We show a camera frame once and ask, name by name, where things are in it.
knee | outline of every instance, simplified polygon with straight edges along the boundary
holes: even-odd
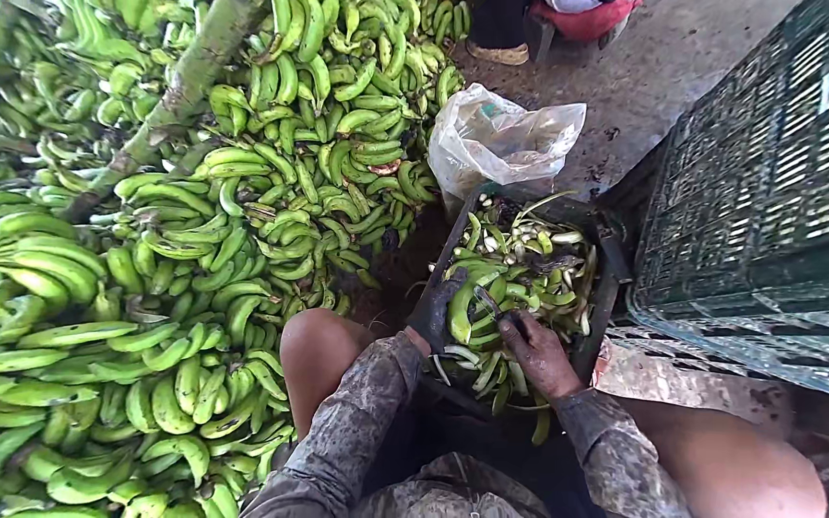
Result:
[[[690,411],[655,438],[662,465],[707,518],[823,518],[826,497],[811,461],[742,418]]]
[[[345,334],[342,318],[332,310],[314,308],[293,315],[280,337],[280,355],[294,356],[310,348],[339,342]]]

knife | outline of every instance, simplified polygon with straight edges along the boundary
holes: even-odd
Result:
[[[478,300],[481,300],[485,306],[488,306],[495,314],[495,322],[501,322],[502,320],[507,320],[514,327],[517,328],[517,332],[521,334],[521,337],[526,343],[530,343],[530,337],[527,335],[527,328],[526,325],[523,324],[523,320],[521,319],[521,314],[517,310],[507,310],[505,312],[501,311],[501,308],[498,307],[497,302],[491,298],[491,295],[488,294],[488,290],[483,288],[480,285],[475,285],[473,288],[473,293]]]

leg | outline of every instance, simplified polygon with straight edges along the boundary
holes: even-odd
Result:
[[[808,459],[719,410],[617,398],[684,491],[696,518],[823,518],[823,485]]]
[[[306,437],[312,415],[338,388],[344,371],[374,339],[366,327],[330,310],[306,310],[286,323],[280,361],[299,439]]]

pile of plantains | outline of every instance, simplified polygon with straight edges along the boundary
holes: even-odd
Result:
[[[234,518],[279,333],[437,199],[450,0],[0,2],[0,516]]]

dirty sleeve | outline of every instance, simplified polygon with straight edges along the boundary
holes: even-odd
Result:
[[[239,516],[346,516],[395,414],[415,391],[422,359],[405,333],[370,344],[321,403],[284,468],[246,499]]]
[[[552,406],[575,446],[591,498],[625,518],[689,518],[680,488],[661,465],[654,444],[609,394],[594,389]]]

